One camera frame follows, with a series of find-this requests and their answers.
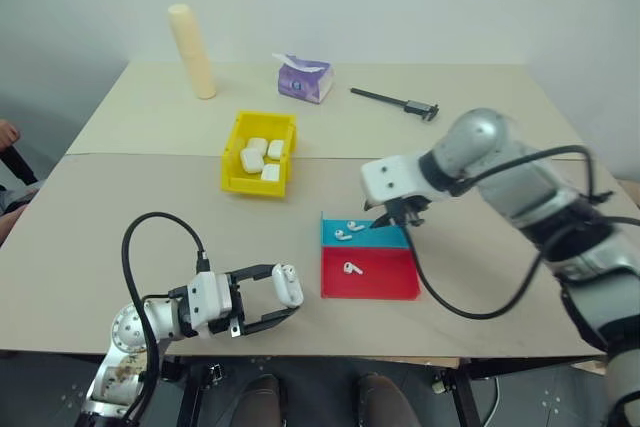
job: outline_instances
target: person's hand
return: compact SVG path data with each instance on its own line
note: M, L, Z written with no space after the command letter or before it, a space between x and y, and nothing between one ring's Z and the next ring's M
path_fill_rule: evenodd
M22 205L13 212L0 216L0 245L4 244L4 241L7 240L11 229L16 225L16 222L22 215L22 212L24 212L24 209L27 208L27 205L28 204Z
M0 119L0 152L4 152L20 138L20 131L5 119Z

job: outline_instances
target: person's foot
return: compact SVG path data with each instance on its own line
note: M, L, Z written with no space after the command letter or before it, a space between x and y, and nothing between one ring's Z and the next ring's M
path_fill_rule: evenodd
M282 427L281 394L280 382L271 374L250 382L238 400L231 427Z
M360 427L420 427L404 394L387 377L367 374L358 381Z

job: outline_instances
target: white wall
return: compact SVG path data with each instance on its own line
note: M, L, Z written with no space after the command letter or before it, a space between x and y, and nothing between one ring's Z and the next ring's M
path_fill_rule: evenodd
M40 171L127 59L177 57L178 1L219 61L526 63L609 168L640 179L639 0L0 0L0 116Z

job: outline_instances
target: red tray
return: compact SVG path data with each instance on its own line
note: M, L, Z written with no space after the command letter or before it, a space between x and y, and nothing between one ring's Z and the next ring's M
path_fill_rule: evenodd
M351 262L364 274L345 274ZM322 248L322 297L414 300L420 284L411 252L406 249Z

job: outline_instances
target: white block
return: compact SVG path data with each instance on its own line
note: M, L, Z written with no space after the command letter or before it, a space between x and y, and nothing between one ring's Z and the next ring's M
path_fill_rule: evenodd
M240 152L240 161L242 162L242 168L247 174L257 174L262 172L264 168L264 160L260 151L256 149L242 149Z
M284 140L272 140L271 143L269 144L267 157L273 160L280 160L280 157L282 157L283 150L284 150Z
M251 137L249 142L247 142L249 149L256 149L263 157L267 155L267 145L269 145L269 142L262 137Z
M269 182L277 182L280 180L280 166L278 164L265 165L260 178Z

